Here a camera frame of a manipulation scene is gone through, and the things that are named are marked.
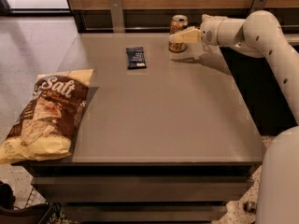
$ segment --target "can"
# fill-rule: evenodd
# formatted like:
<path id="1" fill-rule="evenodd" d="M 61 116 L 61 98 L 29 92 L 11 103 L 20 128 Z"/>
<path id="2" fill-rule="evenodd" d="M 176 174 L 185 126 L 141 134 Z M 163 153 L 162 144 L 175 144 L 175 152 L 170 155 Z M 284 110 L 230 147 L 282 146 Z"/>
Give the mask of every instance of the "can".
<path id="1" fill-rule="evenodd" d="M 188 26 L 188 18 L 184 15 L 176 15 L 172 17 L 170 22 L 170 34 L 182 31 Z M 187 44 L 185 43 L 172 43 L 169 42 L 169 50 L 175 53 L 180 53 L 187 49 Z"/>

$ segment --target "chip bag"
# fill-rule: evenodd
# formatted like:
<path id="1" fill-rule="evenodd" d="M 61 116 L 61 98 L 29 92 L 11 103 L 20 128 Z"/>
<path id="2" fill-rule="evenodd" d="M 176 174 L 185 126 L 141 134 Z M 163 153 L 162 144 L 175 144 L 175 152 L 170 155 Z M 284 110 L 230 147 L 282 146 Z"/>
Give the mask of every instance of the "chip bag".
<path id="1" fill-rule="evenodd" d="M 37 76 L 32 100 L 0 146 L 0 164 L 70 155 L 92 74 L 78 70 Z"/>

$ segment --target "metal bracket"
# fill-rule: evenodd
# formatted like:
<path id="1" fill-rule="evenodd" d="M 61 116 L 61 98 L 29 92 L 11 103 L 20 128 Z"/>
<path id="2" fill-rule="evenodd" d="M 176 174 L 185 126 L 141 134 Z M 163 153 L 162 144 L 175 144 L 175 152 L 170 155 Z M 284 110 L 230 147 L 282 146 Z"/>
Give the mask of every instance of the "metal bracket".
<path id="1" fill-rule="evenodd" d="M 109 0 L 114 33 L 124 33 L 123 9 L 121 0 Z"/>
<path id="2" fill-rule="evenodd" d="M 253 0 L 250 13 L 258 10 L 263 10 L 268 0 Z"/>

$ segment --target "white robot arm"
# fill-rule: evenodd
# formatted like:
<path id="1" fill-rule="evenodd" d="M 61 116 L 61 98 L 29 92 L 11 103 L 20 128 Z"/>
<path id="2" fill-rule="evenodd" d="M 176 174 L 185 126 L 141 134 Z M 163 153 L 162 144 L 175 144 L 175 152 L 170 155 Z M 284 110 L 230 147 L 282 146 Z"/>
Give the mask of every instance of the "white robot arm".
<path id="1" fill-rule="evenodd" d="M 276 17 L 267 11 L 245 20 L 203 15 L 200 29 L 170 35 L 175 43 L 226 46 L 251 57 L 265 57 L 299 124 L 299 54 L 288 43 Z M 299 126 L 276 137 L 263 159 L 256 224 L 299 221 Z"/>
<path id="2" fill-rule="evenodd" d="M 174 43 L 202 42 L 226 46 L 250 57 L 265 57 L 299 123 L 299 54 L 288 43 L 276 17 L 267 11 L 245 20 L 203 15 L 200 30 L 189 27 L 170 35 Z"/>

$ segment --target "white tile floor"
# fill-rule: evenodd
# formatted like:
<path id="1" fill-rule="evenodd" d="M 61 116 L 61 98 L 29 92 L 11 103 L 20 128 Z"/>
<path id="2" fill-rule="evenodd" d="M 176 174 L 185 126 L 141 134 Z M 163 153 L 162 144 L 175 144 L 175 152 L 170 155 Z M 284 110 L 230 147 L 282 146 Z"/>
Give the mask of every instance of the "white tile floor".
<path id="1" fill-rule="evenodd" d="M 30 100 L 36 76 L 57 71 L 77 35 L 75 23 L 70 17 L 0 17 L 0 143 Z M 13 107 L 14 113 L 6 112 L 7 107 Z M 267 146 L 270 140 L 271 137 L 265 137 Z M 255 216 L 243 210 L 243 203 L 257 200 L 260 172 L 261 168 L 253 176 L 254 186 L 240 197 L 240 201 L 228 203 L 228 213 L 214 224 L 250 224 L 254 221 Z M 28 201 L 31 179 L 21 167 L 0 167 L 0 180 L 13 188 L 19 208 Z M 35 193 L 29 204 L 43 202 L 45 200 Z"/>

